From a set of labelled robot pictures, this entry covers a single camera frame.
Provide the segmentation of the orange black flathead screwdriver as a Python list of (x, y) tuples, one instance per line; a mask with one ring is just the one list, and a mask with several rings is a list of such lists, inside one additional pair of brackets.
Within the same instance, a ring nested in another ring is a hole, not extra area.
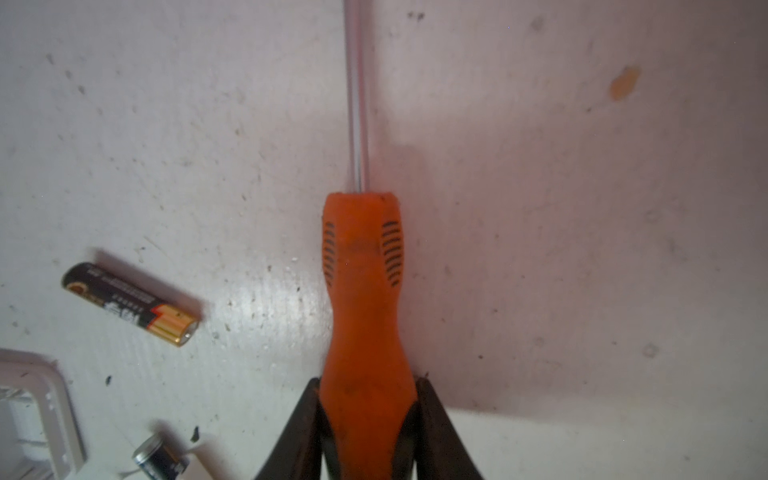
[(399, 202), (368, 181), (364, 4), (343, 4), (351, 189), (327, 196), (323, 272), (333, 313), (319, 398), (341, 479), (408, 479), (415, 380), (399, 331), (404, 240)]

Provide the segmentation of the white battery cover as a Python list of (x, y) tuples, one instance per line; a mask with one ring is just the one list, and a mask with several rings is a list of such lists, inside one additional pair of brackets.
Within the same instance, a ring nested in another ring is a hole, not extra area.
[(156, 453), (137, 463), (145, 479), (157, 480), (213, 480), (201, 460), (193, 455), (173, 457)]

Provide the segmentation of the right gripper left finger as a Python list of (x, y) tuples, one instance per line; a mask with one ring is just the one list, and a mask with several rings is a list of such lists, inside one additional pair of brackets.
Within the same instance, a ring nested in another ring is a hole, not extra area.
[(256, 480), (318, 480), (321, 475), (319, 378), (306, 385)]

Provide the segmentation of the white air conditioner remote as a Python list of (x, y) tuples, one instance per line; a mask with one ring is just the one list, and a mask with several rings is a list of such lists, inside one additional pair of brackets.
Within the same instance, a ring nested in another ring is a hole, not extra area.
[(1, 351), (1, 477), (73, 479), (85, 453), (58, 369), (30, 352)]

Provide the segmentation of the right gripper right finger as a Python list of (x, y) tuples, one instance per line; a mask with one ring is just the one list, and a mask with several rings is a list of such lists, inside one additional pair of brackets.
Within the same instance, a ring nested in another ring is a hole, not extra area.
[(419, 479), (482, 480), (454, 428), (437, 392), (425, 377), (416, 379), (418, 440), (416, 469)]

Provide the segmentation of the black gold AAA battery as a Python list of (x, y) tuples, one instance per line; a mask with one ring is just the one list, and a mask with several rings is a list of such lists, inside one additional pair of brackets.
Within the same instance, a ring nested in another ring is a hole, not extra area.
[(83, 262), (70, 268), (63, 275), (61, 285), (70, 293), (177, 347), (184, 346), (200, 324), (197, 317), (93, 263)]

